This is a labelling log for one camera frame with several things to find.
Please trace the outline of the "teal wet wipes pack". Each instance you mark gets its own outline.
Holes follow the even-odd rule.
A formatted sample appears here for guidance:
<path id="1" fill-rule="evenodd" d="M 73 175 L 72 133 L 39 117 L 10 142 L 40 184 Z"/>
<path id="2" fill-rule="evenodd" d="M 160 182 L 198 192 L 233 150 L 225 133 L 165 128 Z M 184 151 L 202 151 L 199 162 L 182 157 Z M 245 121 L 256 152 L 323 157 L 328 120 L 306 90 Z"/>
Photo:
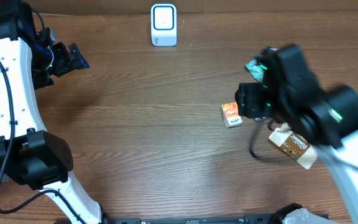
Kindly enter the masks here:
<path id="1" fill-rule="evenodd" d="M 257 63 L 255 59 L 246 64 L 246 69 L 255 80 L 260 83 L 263 82 L 264 69 Z"/>

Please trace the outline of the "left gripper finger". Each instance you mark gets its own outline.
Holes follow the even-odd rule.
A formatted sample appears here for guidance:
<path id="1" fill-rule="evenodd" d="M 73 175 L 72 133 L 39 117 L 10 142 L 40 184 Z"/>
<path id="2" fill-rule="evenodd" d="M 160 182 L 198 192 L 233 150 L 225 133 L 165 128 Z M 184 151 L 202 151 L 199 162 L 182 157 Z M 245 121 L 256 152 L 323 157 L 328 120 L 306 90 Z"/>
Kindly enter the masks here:
<path id="1" fill-rule="evenodd" d="M 78 46 L 75 43 L 69 45 L 70 58 L 72 62 L 85 62 L 85 58 L 82 56 Z"/>
<path id="2" fill-rule="evenodd" d="M 70 64 L 71 70 L 83 70 L 89 68 L 90 65 L 86 60 L 72 61 Z"/>

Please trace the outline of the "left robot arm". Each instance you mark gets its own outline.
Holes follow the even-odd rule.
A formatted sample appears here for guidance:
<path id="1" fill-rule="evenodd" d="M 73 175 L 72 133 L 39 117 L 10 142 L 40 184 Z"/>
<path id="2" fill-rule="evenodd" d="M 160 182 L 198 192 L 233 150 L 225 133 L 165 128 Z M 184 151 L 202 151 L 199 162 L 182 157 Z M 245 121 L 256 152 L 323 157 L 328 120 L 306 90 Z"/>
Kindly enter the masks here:
<path id="1" fill-rule="evenodd" d="M 22 0 L 0 1 L 0 176 L 48 196 L 70 223 L 107 223 L 108 215 L 80 184 L 68 143 L 47 131 L 35 91 L 53 77 L 89 68 L 76 44 L 37 30 L 38 12 Z"/>

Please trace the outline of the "beige plastic pouch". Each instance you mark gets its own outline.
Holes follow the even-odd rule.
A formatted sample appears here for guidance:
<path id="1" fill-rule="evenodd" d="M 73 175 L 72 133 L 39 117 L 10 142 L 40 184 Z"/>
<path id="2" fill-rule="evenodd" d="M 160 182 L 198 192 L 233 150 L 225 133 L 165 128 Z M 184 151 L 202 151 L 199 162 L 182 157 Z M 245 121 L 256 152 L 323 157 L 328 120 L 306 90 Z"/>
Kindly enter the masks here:
<path id="1" fill-rule="evenodd" d="M 305 169 L 310 169 L 318 158 L 315 148 L 303 136 L 293 132 L 287 123 L 275 128 L 269 141 Z"/>

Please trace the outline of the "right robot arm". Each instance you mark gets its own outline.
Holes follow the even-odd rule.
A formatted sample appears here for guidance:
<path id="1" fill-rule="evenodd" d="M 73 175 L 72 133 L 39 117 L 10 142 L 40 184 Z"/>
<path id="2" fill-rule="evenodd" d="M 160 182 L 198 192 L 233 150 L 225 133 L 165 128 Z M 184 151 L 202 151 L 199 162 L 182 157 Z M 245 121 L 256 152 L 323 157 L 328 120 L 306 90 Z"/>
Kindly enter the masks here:
<path id="1" fill-rule="evenodd" d="M 351 220 L 358 223 L 358 94 L 347 85 L 324 91 L 295 44 L 255 56 L 261 82 L 241 83 L 239 114 L 272 119 L 311 144 L 330 171 Z"/>

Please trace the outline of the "orange Kleenex tissue pack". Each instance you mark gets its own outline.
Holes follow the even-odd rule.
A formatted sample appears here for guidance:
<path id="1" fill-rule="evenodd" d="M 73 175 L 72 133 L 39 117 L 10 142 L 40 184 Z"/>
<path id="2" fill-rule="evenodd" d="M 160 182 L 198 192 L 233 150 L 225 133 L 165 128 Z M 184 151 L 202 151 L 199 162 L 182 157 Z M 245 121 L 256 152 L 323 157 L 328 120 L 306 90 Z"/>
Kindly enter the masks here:
<path id="1" fill-rule="evenodd" d="M 242 124 L 242 118 L 239 115 L 236 102 L 222 104 L 221 111 L 225 127 L 233 128 Z"/>

